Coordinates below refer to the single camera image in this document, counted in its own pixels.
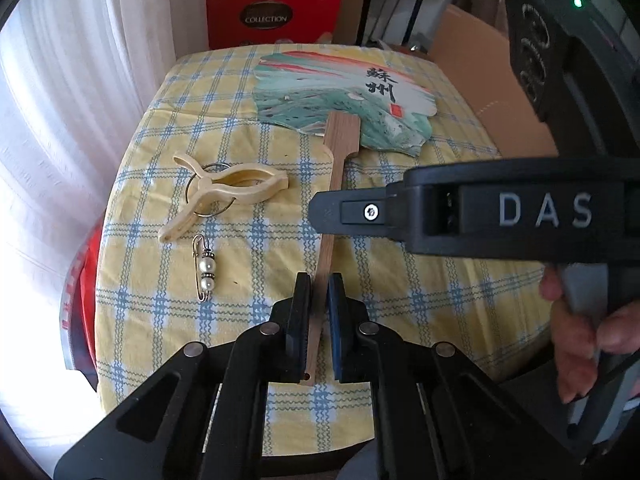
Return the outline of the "person's right hand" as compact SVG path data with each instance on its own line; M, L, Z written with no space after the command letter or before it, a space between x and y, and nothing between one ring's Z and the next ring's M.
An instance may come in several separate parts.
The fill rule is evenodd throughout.
M546 266L539 284L540 296L551 301L550 333L554 362L558 371L559 397L569 404L576 396L586 396L598 378L594 357L601 350L629 354L639 350L639 303L634 301L615 311L597 328L588 318L570 310L562 282L554 266Z

